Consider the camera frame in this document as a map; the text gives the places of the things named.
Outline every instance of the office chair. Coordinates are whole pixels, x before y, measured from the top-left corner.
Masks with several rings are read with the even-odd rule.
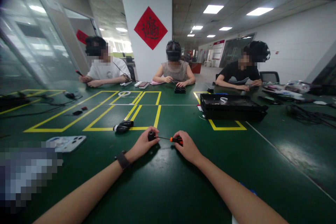
[[[135,81],[135,73],[134,73],[134,68],[131,65],[127,65],[127,68],[131,74],[131,79]]]
[[[279,82],[280,78],[278,75],[278,72],[259,72],[260,73],[260,79],[262,82]]]

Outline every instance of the green table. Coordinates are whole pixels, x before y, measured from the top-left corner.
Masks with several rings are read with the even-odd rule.
[[[24,93],[53,95],[55,102],[67,101],[62,90],[81,93],[78,103],[50,113],[1,120],[2,146],[22,141],[46,141],[55,136],[86,135],[74,152],[63,154],[57,175],[34,194],[32,201],[13,218],[31,223],[79,185],[105,168],[114,155],[130,149],[146,127],[154,125],[163,137],[187,131],[203,155],[237,181],[253,189],[289,223],[336,223],[335,130],[322,125],[306,126],[288,117],[284,106],[270,106],[262,122],[204,120],[196,105],[208,87],[215,92],[240,91],[196,83],[186,94],[174,94],[172,84],[86,88],[63,81],[49,90]],[[132,91],[118,98],[117,92]],[[260,90],[249,93],[252,100]],[[330,97],[323,100],[331,102]],[[78,117],[64,116],[81,107]],[[329,107],[305,105],[311,111],[336,115]],[[2,112],[0,116],[39,112],[50,106],[36,101]],[[116,135],[112,127],[124,118],[135,128]],[[231,213],[215,189],[173,145],[162,139],[133,164],[103,197],[86,223],[231,223]]]

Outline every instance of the woman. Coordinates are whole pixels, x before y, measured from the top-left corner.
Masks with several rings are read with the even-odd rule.
[[[174,82],[177,87],[185,87],[194,84],[196,78],[191,71],[189,64],[181,60],[181,46],[178,42],[171,40],[166,47],[168,62],[162,63],[159,70],[153,77],[155,82]]]

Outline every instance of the person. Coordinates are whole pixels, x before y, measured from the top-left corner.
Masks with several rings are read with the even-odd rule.
[[[249,91],[245,85],[248,79],[252,80],[249,85],[261,86],[257,62],[265,62],[270,54],[268,46],[262,41],[252,41],[243,49],[242,57],[226,65],[216,79],[216,85]]]
[[[159,130],[157,128],[149,127],[144,131],[134,146],[124,154],[129,163],[135,162],[159,142],[158,138],[148,141],[150,131],[154,131],[155,136],[158,136]],[[187,132],[178,131],[174,138],[178,136],[182,138],[183,146],[174,143],[175,148],[208,178],[239,224],[287,223],[262,199],[204,157]],[[119,159],[114,161],[56,203],[34,224],[81,223],[123,173],[121,163],[122,161]]]
[[[79,81],[90,87],[99,87],[104,84],[128,82],[131,79],[125,62],[119,58],[109,56],[108,44],[102,37],[87,37],[86,53],[97,57],[86,76],[80,76]]]
[[[181,60],[181,46],[171,40],[166,47],[168,62],[162,63],[153,77],[155,82],[174,82],[177,87],[185,87],[196,82],[189,64]]]

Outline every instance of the red banner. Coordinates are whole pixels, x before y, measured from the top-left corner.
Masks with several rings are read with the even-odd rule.
[[[152,50],[168,32],[149,6],[136,24],[134,31]]]
[[[85,39],[88,37],[88,35],[86,35],[84,32],[82,32],[81,30],[78,30],[76,33],[76,37],[78,38],[78,40],[80,42],[82,42],[83,44],[86,45],[85,43]]]

